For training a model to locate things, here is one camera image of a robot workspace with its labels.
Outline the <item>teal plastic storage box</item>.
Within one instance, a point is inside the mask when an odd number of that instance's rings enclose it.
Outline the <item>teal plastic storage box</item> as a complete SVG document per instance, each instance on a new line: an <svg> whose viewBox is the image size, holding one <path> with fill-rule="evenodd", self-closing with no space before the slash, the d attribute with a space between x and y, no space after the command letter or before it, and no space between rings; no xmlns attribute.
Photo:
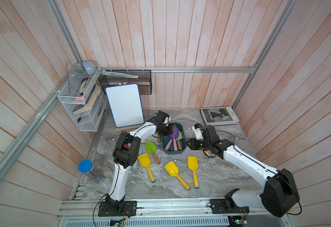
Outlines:
<svg viewBox="0 0 331 227"><path fill-rule="evenodd" d="M161 143L163 146L163 151L168 155L181 154L186 149L185 135L183 127L180 123L171 123L170 126L175 125L179 131L179 136L173 139L171 135L162 135Z"/></svg>

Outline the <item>purple shovel with pink handle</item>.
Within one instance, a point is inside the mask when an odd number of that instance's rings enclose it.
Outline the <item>purple shovel with pink handle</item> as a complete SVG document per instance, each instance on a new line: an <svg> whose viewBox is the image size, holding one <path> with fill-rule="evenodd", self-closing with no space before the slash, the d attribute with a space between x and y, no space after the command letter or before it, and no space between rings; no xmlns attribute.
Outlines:
<svg viewBox="0 0 331 227"><path fill-rule="evenodd" d="M176 124L173 124L173 126L172 126L172 131L173 131L173 133L174 133L174 137L173 137L174 151L178 151L176 139L177 139L178 136L179 136L179 129L178 129L178 127L177 127Z"/></svg>

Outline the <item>light green shovel wooden handle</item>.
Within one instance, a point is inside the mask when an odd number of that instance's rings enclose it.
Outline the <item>light green shovel wooden handle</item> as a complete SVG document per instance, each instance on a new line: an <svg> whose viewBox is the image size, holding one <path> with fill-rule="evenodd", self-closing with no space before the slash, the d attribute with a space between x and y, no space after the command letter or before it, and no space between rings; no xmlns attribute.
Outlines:
<svg viewBox="0 0 331 227"><path fill-rule="evenodd" d="M182 150L182 145L181 145L181 142L180 142L180 140L182 138L183 138L182 133L179 131L179 136L176 139L178 151L181 151Z"/></svg>

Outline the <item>green trowel with yellow handle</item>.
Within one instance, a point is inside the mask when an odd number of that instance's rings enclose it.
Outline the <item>green trowel with yellow handle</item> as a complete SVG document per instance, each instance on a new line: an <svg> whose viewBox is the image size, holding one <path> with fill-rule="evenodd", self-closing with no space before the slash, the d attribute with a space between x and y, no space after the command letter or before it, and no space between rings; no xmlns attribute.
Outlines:
<svg viewBox="0 0 331 227"><path fill-rule="evenodd" d="M204 150L203 151L205 153L205 155L210 159L212 158L212 156L210 155L210 153L207 151L207 150Z"/></svg>

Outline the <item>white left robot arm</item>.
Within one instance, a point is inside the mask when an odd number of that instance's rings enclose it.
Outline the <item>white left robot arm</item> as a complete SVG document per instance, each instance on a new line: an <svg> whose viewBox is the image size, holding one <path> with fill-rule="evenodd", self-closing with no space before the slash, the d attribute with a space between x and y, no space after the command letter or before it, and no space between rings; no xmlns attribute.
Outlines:
<svg viewBox="0 0 331 227"><path fill-rule="evenodd" d="M171 117L169 114L158 111L157 115L147 120L141 127L131 132L121 132L113 150L114 178L109 193L105 200L100 202L111 211L119 214L124 208L125 186L131 170L136 163L141 146L141 140L159 133L170 135L172 127L169 126Z"/></svg>

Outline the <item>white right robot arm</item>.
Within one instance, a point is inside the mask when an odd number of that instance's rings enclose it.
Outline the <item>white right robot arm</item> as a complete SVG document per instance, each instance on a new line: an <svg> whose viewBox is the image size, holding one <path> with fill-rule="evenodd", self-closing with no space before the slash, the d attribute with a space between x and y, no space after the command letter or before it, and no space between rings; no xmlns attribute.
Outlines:
<svg viewBox="0 0 331 227"><path fill-rule="evenodd" d="M217 130L211 126L195 124L192 127L194 137L186 145L191 150L211 152L212 156L234 164L262 187L263 191L243 191L235 188L225 195L223 200L210 201L213 213L247 213L250 207L266 209L275 217L288 214L300 196L292 173L286 169L278 170L242 151L235 141L220 139Z"/></svg>

